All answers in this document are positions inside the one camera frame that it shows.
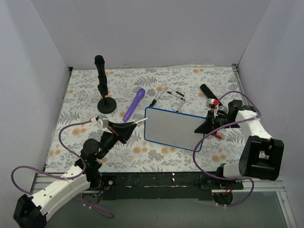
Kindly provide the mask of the red white marker pen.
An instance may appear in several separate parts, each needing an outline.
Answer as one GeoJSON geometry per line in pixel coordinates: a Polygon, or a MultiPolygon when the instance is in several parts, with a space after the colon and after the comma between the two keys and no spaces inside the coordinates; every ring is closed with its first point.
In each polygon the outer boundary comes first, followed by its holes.
{"type": "Polygon", "coordinates": [[[134,122],[134,124],[139,124],[139,123],[144,122],[144,121],[146,121],[148,119],[149,119],[149,117],[143,118],[141,120],[138,120],[138,121],[134,122]]]}

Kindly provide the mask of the blue framed whiteboard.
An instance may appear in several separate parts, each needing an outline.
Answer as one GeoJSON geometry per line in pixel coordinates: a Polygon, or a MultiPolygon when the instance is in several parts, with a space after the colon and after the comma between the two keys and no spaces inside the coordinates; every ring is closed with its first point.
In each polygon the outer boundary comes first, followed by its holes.
{"type": "Polygon", "coordinates": [[[203,137],[194,132],[205,122],[202,116],[147,107],[145,118],[143,135],[149,142],[192,151],[203,137]]]}

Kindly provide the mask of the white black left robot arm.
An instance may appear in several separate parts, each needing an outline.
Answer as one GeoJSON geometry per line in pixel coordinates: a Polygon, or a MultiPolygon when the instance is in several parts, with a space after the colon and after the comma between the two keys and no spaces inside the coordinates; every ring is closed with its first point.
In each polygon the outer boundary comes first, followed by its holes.
{"type": "Polygon", "coordinates": [[[113,123],[93,117],[87,121],[96,123],[103,131],[101,139],[88,139],[78,155],[78,160],[62,176],[36,193],[25,191],[16,204],[13,218],[21,228],[44,228],[53,214],[79,193],[97,190],[102,184],[99,172],[102,159],[117,142],[123,144],[132,136],[137,122],[113,123]]]}

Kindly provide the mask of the black round microphone stand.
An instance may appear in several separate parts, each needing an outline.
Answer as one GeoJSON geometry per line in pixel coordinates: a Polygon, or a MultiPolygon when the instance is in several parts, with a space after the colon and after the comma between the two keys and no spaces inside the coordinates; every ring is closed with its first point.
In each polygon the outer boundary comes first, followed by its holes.
{"type": "Polygon", "coordinates": [[[105,95],[102,95],[102,99],[97,104],[97,109],[102,114],[110,114],[116,109],[116,107],[116,101],[105,95]]]}

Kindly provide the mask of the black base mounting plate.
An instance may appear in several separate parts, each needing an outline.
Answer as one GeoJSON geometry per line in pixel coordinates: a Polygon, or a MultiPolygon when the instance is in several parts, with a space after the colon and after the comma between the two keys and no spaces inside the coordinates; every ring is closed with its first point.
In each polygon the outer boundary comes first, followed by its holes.
{"type": "Polygon", "coordinates": [[[242,190],[243,184],[212,178],[202,172],[106,172],[96,189],[83,193],[101,200],[213,200],[212,191],[242,190]]]}

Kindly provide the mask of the black microphone on stand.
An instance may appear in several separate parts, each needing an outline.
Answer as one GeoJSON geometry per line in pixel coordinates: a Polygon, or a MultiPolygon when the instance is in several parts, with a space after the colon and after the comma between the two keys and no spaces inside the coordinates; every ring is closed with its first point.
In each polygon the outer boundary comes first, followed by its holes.
{"type": "Polygon", "coordinates": [[[99,85],[97,86],[99,92],[108,95],[107,77],[105,73],[105,61],[102,55],[95,56],[95,66],[98,71],[99,85]]]}

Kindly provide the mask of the aluminium front rail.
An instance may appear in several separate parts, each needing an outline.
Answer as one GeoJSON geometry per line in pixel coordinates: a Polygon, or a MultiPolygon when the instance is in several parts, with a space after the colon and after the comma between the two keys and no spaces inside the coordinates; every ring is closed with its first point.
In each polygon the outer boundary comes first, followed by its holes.
{"type": "MultiPolygon", "coordinates": [[[[37,192],[42,190],[43,188],[47,187],[53,181],[56,181],[55,178],[36,174],[34,181],[32,183],[31,191],[37,192]]],[[[255,192],[275,192],[275,191],[285,191],[285,186],[282,180],[276,181],[269,181],[269,180],[260,180],[260,179],[253,179],[254,181],[254,189],[255,192]]],[[[249,180],[242,181],[243,189],[236,189],[233,187],[233,192],[249,192],[252,188],[252,183],[249,180]]]]}

